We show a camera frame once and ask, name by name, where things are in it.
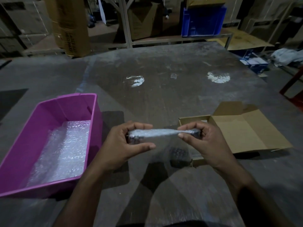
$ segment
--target person in background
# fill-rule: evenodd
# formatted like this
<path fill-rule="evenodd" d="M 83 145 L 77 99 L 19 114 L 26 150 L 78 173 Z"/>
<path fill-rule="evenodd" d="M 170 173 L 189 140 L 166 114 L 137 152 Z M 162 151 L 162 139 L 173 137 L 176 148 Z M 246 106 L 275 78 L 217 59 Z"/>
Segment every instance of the person in background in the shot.
<path fill-rule="evenodd" d="M 125 135 L 134 129 L 152 129 L 152 125 L 127 122 L 109 132 L 103 146 L 83 173 L 54 227 L 93 226 L 102 191 L 102 183 L 129 158 L 156 148 L 153 143 L 129 145 Z M 233 156 L 221 130 L 206 122 L 192 122 L 178 130 L 200 129 L 202 139 L 180 133 L 178 136 L 197 149 L 213 169 L 225 180 L 247 227 L 294 226 L 274 200 Z"/>

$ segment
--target blue plastic bin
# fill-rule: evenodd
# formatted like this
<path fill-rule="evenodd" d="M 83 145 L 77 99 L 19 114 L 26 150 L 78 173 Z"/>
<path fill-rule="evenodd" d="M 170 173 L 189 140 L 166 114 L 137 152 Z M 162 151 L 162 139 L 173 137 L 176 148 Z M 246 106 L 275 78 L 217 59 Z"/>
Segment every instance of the blue plastic bin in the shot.
<path fill-rule="evenodd" d="M 182 37 L 218 35 L 226 14 L 225 6 L 203 6 L 186 9 L 181 4 L 180 24 Z"/>

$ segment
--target purple plastic container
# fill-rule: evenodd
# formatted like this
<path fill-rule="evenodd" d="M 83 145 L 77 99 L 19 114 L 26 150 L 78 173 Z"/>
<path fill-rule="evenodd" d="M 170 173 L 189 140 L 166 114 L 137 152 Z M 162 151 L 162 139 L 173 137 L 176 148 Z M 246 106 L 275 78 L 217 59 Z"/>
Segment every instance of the purple plastic container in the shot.
<path fill-rule="evenodd" d="M 39 103 L 0 165 L 0 197 L 50 198 L 72 191 L 81 177 L 26 187 L 50 130 L 65 121 L 91 120 L 84 170 L 101 147 L 102 117 L 96 94 L 70 94 Z"/>

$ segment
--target metal frame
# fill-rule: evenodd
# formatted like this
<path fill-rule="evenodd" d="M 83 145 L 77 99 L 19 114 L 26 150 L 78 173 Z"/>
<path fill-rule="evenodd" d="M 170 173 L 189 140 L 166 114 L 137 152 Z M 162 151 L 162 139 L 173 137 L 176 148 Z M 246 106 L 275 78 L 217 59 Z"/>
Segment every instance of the metal frame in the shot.
<path fill-rule="evenodd" d="M 119 6 L 116 4 L 115 0 L 109 0 L 109 2 L 121 14 L 123 31 L 124 31 L 127 48 L 132 48 L 133 45 L 142 45 L 142 44 L 157 44 L 157 43 L 168 43 L 168 42 L 196 41 L 196 40 L 213 39 L 213 38 L 227 38 L 225 44 L 225 48 L 227 49 L 233 36 L 232 33 L 225 32 L 219 35 L 212 35 L 212 36 L 188 37 L 188 38 L 183 38 L 181 36 L 166 36 L 162 38 L 161 37 L 148 38 L 148 39 L 140 39 L 140 40 L 132 41 L 127 11 L 130 8 L 131 4 L 134 2 L 134 0 L 129 0 L 128 3 L 126 3 L 125 0 L 117 0 L 117 1 L 119 3 Z"/>

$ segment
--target table surface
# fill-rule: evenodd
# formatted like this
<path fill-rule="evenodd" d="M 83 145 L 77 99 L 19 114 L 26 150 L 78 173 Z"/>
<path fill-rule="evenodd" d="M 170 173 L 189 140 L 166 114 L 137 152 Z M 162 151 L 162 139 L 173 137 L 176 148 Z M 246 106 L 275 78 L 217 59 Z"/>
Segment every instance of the table surface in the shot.
<path fill-rule="evenodd" d="M 220 78 L 209 79 L 209 74 Z M 142 84 L 132 87 L 134 79 Z M 28 91 L 0 126 L 0 160 L 38 102 L 75 91 L 98 94 L 103 139 L 123 121 L 174 128 L 179 117 L 212 114 L 222 101 L 253 103 L 294 148 L 263 151 L 240 162 L 286 216 L 303 225 L 303 114 L 216 42 L 121 49 L 74 60 L 15 59 L 0 71 L 0 90 L 22 88 Z M 95 226 L 185 221 L 244 226 L 225 182 L 209 166 L 172 167 L 170 153 L 176 143 L 162 141 L 113 174 L 101 193 Z M 0 222 L 51 226 L 65 202 L 2 198 Z"/>

